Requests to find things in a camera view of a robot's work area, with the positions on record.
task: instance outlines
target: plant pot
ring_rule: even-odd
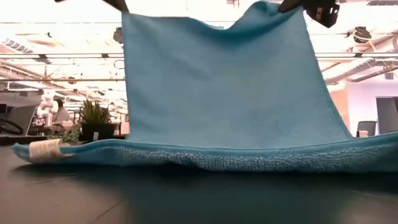
[[[98,133],[97,140],[113,138],[115,124],[81,124],[81,132],[88,142],[93,141],[94,133]]]

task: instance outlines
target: black table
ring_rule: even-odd
[[[8,136],[0,134],[0,146],[10,146],[15,143],[18,144],[30,144],[34,141],[43,141],[47,140],[52,136]],[[124,134],[117,134],[113,136],[113,139],[124,139]]]
[[[398,175],[30,166],[0,147],[4,224],[396,224]]]

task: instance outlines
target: computer monitor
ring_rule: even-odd
[[[26,136],[32,122],[33,115],[37,106],[20,106],[14,107],[6,116],[10,121],[18,124],[23,130],[20,136]],[[6,128],[14,129],[10,124],[4,124]]]
[[[379,134],[398,131],[398,98],[376,98],[376,105]]]
[[[0,103],[0,114],[7,114],[7,104]]]

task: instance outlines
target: ceiling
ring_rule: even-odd
[[[347,58],[346,54],[344,58],[331,58],[330,55],[343,52],[397,53],[395,44],[398,45],[398,41],[393,39],[398,35],[396,1],[387,1],[388,6],[385,1],[343,1],[338,21],[330,29],[305,16],[327,84],[381,73],[386,66],[387,72],[392,71],[396,59],[375,59],[374,54],[366,58]],[[254,0],[240,0],[239,6],[227,0],[212,0],[211,4],[203,0],[126,2],[132,13],[190,16],[214,26],[229,27]],[[2,3],[1,9],[0,62],[4,62],[5,59],[1,59],[4,54],[7,57],[11,57],[10,54],[19,55],[6,59],[7,64],[0,63],[0,76],[18,79],[45,77],[51,82],[18,84],[30,88],[56,88],[60,90],[59,96],[69,96],[70,101],[80,101],[87,96],[114,100],[117,102],[115,108],[126,110],[124,82],[57,82],[57,79],[70,77],[98,80],[124,78],[124,70],[120,69],[123,68],[120,61],[123,59],[122,45],[113,39],[114,31],[121,26],[117,10],[99,0],[68,0],[61,3],[54,0],[13,0]],[[365,44],[357,44],[353,40],[352,32],[358,26],[366,26],[372,35]],[[86,58],[76,58],[76,54],[84,54],[80,57]],[[107,54],[108,58],[103,58],[101,54]]]

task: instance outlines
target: person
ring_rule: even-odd
[[[52,116],[52,123],[62,125],[62,121],[69,121],[69,112],[63,107],[63,101],[60,99],[54,100],[58,103],[58,111]]]

